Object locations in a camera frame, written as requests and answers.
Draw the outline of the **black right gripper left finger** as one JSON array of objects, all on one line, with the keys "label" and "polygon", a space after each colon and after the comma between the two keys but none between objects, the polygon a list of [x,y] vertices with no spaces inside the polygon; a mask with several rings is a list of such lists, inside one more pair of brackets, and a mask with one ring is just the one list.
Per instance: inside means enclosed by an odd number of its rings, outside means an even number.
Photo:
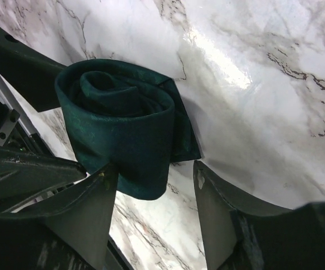
[{"label": "black right gripper left finger", "polygon": [[0,269],[103,269],[117,183],[108,164],[18,213],[1,213]]}]

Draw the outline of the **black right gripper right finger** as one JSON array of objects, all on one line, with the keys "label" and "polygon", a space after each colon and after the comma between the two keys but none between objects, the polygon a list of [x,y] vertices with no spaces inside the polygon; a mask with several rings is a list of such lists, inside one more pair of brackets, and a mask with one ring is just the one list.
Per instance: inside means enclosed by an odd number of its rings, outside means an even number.
[{"label": "black right gripper right finger", "polygon": [[290,210],[193,164],[208,269],[325,269],[325,202]]}]

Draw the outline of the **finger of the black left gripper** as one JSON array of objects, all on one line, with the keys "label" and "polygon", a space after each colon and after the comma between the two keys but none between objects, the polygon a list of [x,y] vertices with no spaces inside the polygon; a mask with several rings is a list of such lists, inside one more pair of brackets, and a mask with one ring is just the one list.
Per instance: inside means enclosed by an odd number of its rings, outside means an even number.
[{"label": "finger of the black left gripper", "polygon": [[37,112],[60,107],[55,78],[64,68],[0,28],[0,74]]},{"label": "finger of the black left gripper", "polygon": [[77,162],[0,146],[0,213],[86,177]]}]

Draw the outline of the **dark green tie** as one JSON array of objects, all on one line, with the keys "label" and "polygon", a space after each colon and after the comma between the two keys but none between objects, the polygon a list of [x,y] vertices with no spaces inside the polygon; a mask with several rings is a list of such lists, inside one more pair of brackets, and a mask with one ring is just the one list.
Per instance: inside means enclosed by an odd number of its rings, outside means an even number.
[{"label": "dark green tie", "polygon": [[201,157],[174,80],[128,62],[91,59],[64,68],[55,91],[78,162],[119,168],[118,190],[161,197],[172,163]]}]

